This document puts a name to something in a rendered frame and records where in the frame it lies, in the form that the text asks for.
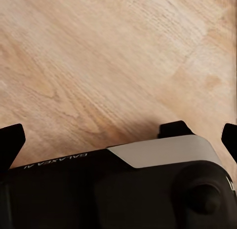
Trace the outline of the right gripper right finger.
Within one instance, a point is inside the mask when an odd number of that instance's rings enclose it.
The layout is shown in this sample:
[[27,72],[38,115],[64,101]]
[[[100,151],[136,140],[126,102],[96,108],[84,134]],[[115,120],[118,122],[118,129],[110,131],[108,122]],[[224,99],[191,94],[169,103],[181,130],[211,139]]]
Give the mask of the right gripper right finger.
[[226,123],[221,140],[237,162],[237,125]]

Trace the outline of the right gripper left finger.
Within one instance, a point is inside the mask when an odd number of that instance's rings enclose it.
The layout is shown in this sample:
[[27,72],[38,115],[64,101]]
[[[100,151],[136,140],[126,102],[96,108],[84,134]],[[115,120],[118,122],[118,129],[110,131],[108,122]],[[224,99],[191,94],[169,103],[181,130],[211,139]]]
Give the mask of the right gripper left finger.
[[0,129],[0,182],[26,142],[22,124]]

